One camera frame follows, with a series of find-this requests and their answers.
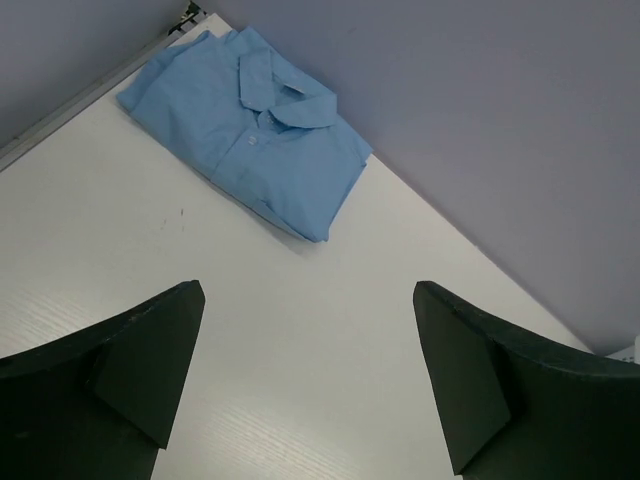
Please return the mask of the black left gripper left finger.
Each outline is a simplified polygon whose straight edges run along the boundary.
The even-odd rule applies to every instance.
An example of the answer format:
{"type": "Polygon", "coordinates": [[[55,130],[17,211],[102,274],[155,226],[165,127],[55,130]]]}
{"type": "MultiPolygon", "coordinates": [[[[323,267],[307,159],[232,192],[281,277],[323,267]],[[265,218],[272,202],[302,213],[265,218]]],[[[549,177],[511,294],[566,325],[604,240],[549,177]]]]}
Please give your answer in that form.
{"type": "Polygon", "coordinates": [[[205,295],[185,281],[1,360],[4,479],[148,479],[168,446],[205,295]]]}

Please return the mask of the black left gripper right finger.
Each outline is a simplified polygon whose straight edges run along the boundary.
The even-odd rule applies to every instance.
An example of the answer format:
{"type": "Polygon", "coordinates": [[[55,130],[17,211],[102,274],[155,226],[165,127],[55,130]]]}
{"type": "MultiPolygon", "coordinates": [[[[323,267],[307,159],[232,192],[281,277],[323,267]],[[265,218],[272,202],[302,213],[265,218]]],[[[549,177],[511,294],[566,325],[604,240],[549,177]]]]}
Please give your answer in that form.
{"type": "Polygon", "coordinates": [[[432,281],[413,305],[453,473],[635,479],[639,367],[560,344],[432,281]]]}

